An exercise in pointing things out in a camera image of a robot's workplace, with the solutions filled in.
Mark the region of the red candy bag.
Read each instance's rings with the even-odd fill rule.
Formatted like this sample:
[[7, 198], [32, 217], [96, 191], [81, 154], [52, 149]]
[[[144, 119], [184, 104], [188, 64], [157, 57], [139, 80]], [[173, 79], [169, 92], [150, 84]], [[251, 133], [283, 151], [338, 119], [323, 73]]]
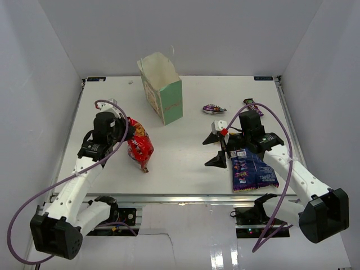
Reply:
[[135, 161], [144, 173], [148, 173], [148, 162], [154, 152], [154, 147], [148, 133], [141, 123], [128, 117], [130, 126], [134, 128], [133, 137], [127, 140], [128, 155]]

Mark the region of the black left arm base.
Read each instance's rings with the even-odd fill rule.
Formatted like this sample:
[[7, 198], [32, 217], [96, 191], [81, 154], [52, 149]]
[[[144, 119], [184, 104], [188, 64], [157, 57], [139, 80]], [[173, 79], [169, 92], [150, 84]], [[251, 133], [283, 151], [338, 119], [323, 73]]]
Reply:
[[117, 208], [110, 212], [108, 222], [123, 222], [129, 226], [134, 226], [136, 224], [136, 216], [136, 208]]

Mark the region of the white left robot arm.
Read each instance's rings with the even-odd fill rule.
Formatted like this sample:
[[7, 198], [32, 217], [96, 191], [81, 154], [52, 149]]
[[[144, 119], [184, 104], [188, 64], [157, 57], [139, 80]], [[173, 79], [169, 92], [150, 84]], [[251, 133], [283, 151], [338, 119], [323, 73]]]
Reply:
[[97, 197], [83, 211], [80, 207], [114, 146], [133, 133], [134, 129], [126, 126], [125, 118], [115, 110], [96, 114], [93, 129], [85, 135], [77, 154], [72, 179], [44, 213], [36, 214], [30, 221], [37, 251], [71, 260], [88, 233], [99, 224], [114, 224], [118, 220], [118, 206], [110, 196]]

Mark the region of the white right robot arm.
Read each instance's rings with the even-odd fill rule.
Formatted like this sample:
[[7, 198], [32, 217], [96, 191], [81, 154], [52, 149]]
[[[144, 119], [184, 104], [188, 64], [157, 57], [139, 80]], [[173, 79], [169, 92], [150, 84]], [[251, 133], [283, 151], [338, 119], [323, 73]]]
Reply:
[[312, 243], [319, 243], [349, 227], [349, 197], [341, 189], [332, 189], [317, 179], [293, 158], [291, 143], [284, 143], [275, 133], [267, 133], [255, 111], [238, 114], [241, 132], [230, 134], [226, 121], [215, 120], [203, 145], [219, 142], [217, 156], [205, 163], [207, 167], [226, 168], [232, 153], [248, 149], [285, 180], [299, 203], [285, 200], [284, 195], [267, 193], [254, 201], [254, 217], [260, 224], [270, 225], [279, 219], [300, 228]]

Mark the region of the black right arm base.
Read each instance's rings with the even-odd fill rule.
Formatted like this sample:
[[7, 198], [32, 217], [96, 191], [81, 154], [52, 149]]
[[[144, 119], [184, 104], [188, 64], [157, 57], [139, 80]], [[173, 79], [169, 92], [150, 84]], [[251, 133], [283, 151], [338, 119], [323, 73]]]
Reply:
[[[235, 220], [236, 236], [238, 239], [257, 239], [264, 231], [265, 226], [269, 220], [269, 218], [265, 218], [264, 220], [259, 219], [259, 215], [257, 215], [254, 208], [250, 208], [250, 207], [234, 208], [234, 210], [231, 211], [229, 215], [231, 218]], [[281, 224], [283, 224], [283, 221], [279, 219], [275, 219], [272, 222], [267, 233], [264, 235], [264, 238], [274, 233], [274, 231], [278, 229], [278, 227], [280, 227]], [[287, 226], [288, 225], [285, 224], [284, 228], [282, 228], [272, 237], [277, 237], [277, 238], [290, 237], [290, 232]]]

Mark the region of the blue purple snack bag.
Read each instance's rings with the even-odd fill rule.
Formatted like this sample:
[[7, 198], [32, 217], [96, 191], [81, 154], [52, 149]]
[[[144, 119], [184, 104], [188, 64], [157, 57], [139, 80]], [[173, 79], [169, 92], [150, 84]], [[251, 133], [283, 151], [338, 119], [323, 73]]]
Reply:
[[279, 187], [275, 171], [247, 148], [230, 152], [233, 192]]

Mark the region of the green paper gift bag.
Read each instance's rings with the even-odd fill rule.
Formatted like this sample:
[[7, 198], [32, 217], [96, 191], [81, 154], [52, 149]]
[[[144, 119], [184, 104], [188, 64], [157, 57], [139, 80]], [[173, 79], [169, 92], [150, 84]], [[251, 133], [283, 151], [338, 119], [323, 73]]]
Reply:
[[183, 116], [182, 79], [170, 58], [154, 52], [137, 61], [145, 96], [164, 125]]

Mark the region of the purple chocolate egg candy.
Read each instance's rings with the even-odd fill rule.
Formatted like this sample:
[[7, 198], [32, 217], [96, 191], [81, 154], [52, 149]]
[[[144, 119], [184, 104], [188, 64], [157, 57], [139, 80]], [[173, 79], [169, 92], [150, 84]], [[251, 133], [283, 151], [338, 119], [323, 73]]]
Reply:
[[211, 103], [203, 106], [202, 111], [206, 114], [217, 115], [227, 112], [227, 109], [221, 108], [220, 106]]

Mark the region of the dark purple candy bar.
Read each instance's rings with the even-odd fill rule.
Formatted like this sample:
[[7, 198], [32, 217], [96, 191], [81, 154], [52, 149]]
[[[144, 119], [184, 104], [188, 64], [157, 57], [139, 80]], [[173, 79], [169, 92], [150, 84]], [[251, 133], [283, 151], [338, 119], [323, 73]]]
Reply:
[[259, 116], [264, 116], [264, 114], [259, 109], [259, 107], [257, 105], [255, 105], [255, 101], [254, 101], [253, 98], [246, 98], [246, 99], [243, 100], [243, 103], [245, 105], [249, 105], [247, 107], [248, 110], [255, 111]]

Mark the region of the white foam board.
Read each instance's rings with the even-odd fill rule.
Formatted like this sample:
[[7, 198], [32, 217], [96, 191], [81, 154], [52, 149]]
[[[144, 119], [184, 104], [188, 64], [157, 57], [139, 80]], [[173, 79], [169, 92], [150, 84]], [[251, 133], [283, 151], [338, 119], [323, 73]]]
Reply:
[[52, 258], [41, 269], [340, 269], [350, 261], [339, 235], [319, 244], [293, 227], [254, 251], [237, 238], [230, 206], [146, 205], [138, 236], [87, 236], [73, 260]]

